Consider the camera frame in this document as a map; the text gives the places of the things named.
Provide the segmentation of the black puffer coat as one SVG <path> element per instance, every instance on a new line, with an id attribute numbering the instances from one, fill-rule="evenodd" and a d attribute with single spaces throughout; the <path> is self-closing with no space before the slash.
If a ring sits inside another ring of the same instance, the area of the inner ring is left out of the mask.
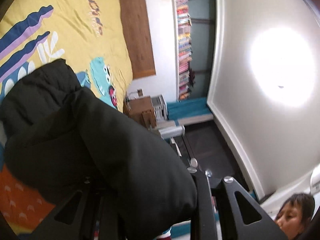
<path id="1" fill-rule="evenodd" d="M 89 194 L 101 239 L 154 239 L 197 207 L 169 144 L 81 86 L 63 59 L 17 81 L 1 122 L 10 173 L 55 205 Z"/>

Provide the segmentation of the teal curtain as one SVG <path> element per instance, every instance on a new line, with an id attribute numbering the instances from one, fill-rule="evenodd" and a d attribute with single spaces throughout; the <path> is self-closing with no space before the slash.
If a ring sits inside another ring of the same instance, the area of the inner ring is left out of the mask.
<path id="1" fill-rule="evenodd" d="M 178 120 L 199 115 L 211 114 L 206 98 L 187 99 L 167 104 L 168 119 Z"/>

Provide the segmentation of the white printer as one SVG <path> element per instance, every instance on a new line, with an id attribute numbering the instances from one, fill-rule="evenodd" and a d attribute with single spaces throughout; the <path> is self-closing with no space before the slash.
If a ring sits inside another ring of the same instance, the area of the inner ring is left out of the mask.
<path id="1" fill-rule="evenodd" d="M 167 120 L 167 104 L 163 98 L 163 95 L 154 96 L 151 98 L 151 103 L 155 112 L 157 121 Z"/>

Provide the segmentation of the wooden nightstand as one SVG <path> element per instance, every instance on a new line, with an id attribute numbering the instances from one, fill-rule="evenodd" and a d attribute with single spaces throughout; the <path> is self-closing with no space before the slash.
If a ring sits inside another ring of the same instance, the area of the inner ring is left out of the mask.
<path id="1" fill-rule="evenodd" d="M 155 110 L 150 96 L 126 99 L 123 105 L 123 112 L 147 129 L 157 126 Z"/>

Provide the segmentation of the wooden headboard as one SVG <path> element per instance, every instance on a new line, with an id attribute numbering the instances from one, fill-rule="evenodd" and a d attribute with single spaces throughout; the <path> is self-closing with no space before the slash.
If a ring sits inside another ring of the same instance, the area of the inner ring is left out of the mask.
<path id="1" fill-rule="evenodd" d="M 156 74 L 146 0 L 119 0 L 133 79 Z"/>

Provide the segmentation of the row of books on shelf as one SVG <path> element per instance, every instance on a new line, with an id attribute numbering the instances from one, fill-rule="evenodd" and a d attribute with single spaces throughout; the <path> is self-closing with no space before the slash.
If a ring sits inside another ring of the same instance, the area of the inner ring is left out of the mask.
<path id="1" fill-rule="evenodd" d="M 175 0 L 177 25 L 177 74 L 178 100 L 190 97 L 194 86 L 195 74 L 190 63 L 192 61 L 191 47 L 191 16 L 189 15 L 189 0 Z"/>

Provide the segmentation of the yellow cartoon bed cover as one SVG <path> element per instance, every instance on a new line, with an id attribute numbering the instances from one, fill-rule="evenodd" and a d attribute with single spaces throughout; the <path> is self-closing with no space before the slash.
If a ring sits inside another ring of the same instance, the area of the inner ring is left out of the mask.
<path id="1" fill-rule="evenodd" d="M 6 141 L 58 111 L 81 87 L 123 111 L 133 72 L 120 10 L 119 0 L 14 0 L 1 20 L 1 214 L 15 235 L 32 233 L 55 205 L 14 177 Z M 67 135 L 58 135 L 49 157 L 32 153 L 40 156 L 22 168 L 32 171 L 40 160 L 41 169 L 63 171 L 62 178 L 83 175 L 85 146 Z"/>

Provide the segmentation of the wall power socket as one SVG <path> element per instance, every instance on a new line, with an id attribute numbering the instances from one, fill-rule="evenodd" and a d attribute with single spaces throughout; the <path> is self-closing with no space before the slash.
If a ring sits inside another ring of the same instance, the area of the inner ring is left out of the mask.
<path id="1" fill-rule="evenodd" d="M 143 90 L 142 89 L 138 89 L 137 90 L 137 94 L 139 97 L 143 96 Z"/>

